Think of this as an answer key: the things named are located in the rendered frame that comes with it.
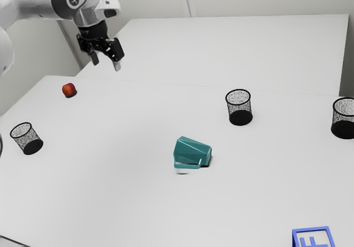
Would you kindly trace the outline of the teal faceted mug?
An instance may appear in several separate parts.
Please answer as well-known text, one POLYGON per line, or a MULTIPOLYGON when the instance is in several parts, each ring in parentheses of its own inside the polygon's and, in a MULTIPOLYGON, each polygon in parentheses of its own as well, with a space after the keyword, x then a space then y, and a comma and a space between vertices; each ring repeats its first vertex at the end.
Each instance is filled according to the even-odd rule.
POLYGON ((181 136, 173 151, 174 169, 177 174, 209 167, 212 161, 212 147, 196 140, 181 136))

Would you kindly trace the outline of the red apple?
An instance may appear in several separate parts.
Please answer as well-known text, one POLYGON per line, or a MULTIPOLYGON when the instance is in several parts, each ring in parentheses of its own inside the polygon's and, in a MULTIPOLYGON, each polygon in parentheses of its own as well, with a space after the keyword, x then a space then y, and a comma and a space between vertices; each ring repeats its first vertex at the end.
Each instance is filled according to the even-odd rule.
POLYGON ((62 92, 66 98, 70 98, 77 93, 77 90, 73 83, 67 83, 62 86, 62 92))

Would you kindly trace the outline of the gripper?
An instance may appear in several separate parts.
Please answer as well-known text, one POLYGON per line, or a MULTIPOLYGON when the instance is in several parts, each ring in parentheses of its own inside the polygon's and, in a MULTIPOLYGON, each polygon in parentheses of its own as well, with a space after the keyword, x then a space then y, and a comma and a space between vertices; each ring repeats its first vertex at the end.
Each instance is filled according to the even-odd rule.
POLYGON ((124 58, 124 51, 117 38, 108 37, 108 26, 105 20, 90 27, 78 27, 79 33, 76 38, 80 50, 86 53, 92 63, 99 64, 97 52, 101 52, 111 59, 115 71, 121 69, 121 60, 124 58))

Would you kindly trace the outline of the black mesh pen holder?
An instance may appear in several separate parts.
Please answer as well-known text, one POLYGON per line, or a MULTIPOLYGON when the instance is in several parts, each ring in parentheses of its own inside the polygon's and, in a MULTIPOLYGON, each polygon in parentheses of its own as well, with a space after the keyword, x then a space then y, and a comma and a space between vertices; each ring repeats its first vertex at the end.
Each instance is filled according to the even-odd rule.
POLYGON ((354 139, 354 97, 342 97, 333 105, 331 132, 340 139, 354 139))
POLYGON ((10 137, 17 143, 25 155, 37 153, 44 144, 30 122, 16 125, 11 130, 10 137))
POLYGON ((252 121, 251 94, 247 90, 231 90, 226 94, 225 100, 231 124, 244 126, 252 121))

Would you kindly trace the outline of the blue letter block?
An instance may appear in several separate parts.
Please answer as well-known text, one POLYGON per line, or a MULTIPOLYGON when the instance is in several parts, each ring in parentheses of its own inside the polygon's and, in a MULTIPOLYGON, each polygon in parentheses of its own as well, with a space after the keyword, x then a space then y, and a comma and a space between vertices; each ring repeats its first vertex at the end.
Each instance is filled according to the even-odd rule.
POLYGON ((330 228, 311 227, 292 230, 292 247, 336 247, 330 228))

